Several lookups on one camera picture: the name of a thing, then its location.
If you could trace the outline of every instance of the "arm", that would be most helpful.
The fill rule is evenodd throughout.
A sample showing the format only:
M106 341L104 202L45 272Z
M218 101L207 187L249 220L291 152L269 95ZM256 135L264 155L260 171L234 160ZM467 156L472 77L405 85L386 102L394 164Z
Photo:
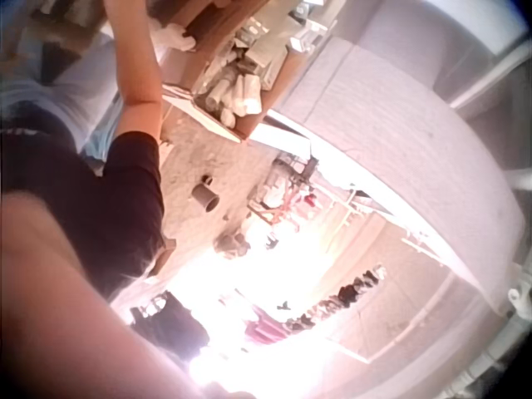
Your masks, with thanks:
M118 89L124 110L116 135L142 131L160 137L162 80L150 37L145 0L105 0L116 42Z
M6 195L1 211L2 373L30 397L202 397L92 289L43 203Z

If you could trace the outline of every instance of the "white wall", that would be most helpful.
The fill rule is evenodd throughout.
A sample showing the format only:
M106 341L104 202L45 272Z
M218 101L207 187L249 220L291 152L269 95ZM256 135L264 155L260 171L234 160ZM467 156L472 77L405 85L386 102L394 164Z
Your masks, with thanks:
M523 216L488 150L432 90L333 39L278 111L315 137L322 162L341 162L377 202L427 234L494 308L506 302Z

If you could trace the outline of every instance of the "black shirt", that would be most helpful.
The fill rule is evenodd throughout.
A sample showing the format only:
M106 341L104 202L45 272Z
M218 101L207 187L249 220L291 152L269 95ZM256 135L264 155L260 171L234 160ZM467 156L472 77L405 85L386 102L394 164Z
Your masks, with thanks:
M117 137L102 177L56 137L11 130L0 138L2 192L25 191L45 202L104 298L145 272L163 242L153 137L141 132Z

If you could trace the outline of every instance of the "black sleeve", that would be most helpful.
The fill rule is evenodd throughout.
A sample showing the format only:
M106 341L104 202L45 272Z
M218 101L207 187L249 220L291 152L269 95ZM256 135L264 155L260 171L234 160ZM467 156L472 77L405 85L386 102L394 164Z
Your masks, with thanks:
M125 133L111 144L103 171L103 190L110 203L106 226L122 259L130 259L131 277L138 277L163 244L163 197L160 190L159 146L142 132Z

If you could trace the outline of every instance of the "wooden shelf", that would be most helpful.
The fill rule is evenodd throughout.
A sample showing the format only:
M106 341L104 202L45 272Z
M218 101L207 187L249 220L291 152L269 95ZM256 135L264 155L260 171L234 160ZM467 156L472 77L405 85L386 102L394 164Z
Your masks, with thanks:
M283 93L292 85L294 79L304 69L308 62L308 55L290 52L281 68L277 81L273 84L272 90L262 91L263 111L258 115L247 115L237 118L235 133L246 140L251 136L255 128L263 121L264 117L272 108Z
M234 34L268 0L189 0L180 5L171 22L187 27L197 46L194 52L170 52L161 69L166 86L179 90L167 91L165 99L193 116L210 131L229 140L247 140L264 119L268 110L292 85L308 62L306 54L288 54L271 91L262 91L263 111L258 115L237 117L234 130L223 126L213 116L201 110L192 99L198 90L205 70L227 45Z
M218 8L212 1L189 0L170 21L187 23L187 32L197 41L195 52L170 52L162 66L163 81L195 92L196 84L216 55L267 2L233 0L226 7Z

